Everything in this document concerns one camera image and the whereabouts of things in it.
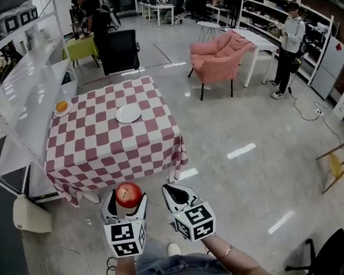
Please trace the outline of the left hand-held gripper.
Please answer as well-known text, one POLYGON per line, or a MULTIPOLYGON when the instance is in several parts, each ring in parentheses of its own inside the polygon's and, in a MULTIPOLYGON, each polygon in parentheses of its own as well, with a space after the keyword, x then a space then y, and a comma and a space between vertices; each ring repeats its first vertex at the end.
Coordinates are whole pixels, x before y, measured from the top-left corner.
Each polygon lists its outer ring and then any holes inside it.
POLYGON ((101 209, 105 219, 106 239, 115 257, 137 256, 143 253, 146 242, 145 219, 148 195, 143 193, 133 213, 117 218, 116 190, 105 198, 101 209))

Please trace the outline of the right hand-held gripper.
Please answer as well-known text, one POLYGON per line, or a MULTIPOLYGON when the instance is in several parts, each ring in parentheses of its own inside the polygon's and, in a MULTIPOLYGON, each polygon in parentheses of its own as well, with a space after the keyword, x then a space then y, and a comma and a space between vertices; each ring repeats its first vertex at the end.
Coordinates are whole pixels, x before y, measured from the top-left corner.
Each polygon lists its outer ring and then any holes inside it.
POLYGON ((171 213, 171 225, 184 239, 195 242, 216 232, 215 214, 209 202, 189 187, 164 184, 162 193, 171 213))

